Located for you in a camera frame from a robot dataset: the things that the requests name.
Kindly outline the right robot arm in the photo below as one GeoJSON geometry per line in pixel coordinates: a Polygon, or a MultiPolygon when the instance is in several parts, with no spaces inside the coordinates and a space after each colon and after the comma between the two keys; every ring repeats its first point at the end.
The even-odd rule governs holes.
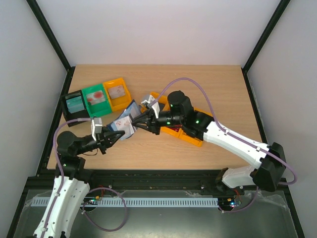
{"type": "Polygon", "coordinates": [[[246,161],[248,166],[224,168],[219,172],[215,186],[221,194],[248,185],[269,192],[276,190],[286,169],[280,144],[256,142],[231,131],[217,123],[214,117],[195,110],[182,91],[171,92],[167,102],[167,111],[160,111],[158,104],[146,103],[147,110],[135,117],[132,124],[156,135],[162,127],[179,127],[189,137],[220,146],[246,161]]]}

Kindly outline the blue leather card holder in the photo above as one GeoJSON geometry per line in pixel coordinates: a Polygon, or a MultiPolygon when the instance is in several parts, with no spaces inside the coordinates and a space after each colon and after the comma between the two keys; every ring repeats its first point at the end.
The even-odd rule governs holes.
{"type": "Polygon", "coordinates": [[[132,120],[141,114],[139,105],[132,100],[128,107],[113,122],[107,125],[110,131],[124,131],[124,135],[120,140],[130,138],[136,131],[137,127],[132,124],[132,120]]]}

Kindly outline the yellow triple storage bin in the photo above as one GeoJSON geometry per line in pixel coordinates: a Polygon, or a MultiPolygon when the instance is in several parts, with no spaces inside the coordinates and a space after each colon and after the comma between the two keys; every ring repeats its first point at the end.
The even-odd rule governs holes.
{"type": "MultiPolygon", "coordinates": [[[[160,111],[168,111],[170,110],[170,107],[169,107],[169,104],[168,104],[168,100],[167,100],[167,96],[161,96],[160,99],[158,100],[158,103],[159,103],[159,107],[160,107],[160,111]]],[[[175,132],[174,130],[172,130],[173,127],[170,127],[170,126],[165,126],[165,127],[162,127],[160,129],[161,132],[164,132],[164,133],[167,133],[167,134],[170,134],[176,138],[179,138],[181,140],[184,140],[188,143],[191,143],[197,147],[201,147],[203,142],[197,138],[192,138],[190,136],[188,136],[184,130],[182,130],[182,133],[177,133],[175,132]]]]}

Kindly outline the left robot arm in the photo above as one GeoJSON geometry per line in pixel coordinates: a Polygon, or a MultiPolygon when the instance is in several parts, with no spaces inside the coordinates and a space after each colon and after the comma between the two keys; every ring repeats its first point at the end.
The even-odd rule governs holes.
{"type": "Polygon", "coordinates": [[[77,137],[64,131],[57,137],[57,161],[53,190],[44,215],[33,233],[35,238],[68,238],[80,205],[90,190],[93,172],[85,169],[81,157],[98,149],[102,154],[112,147],[124,131],[103,127],[97,135],[77,137]]]}

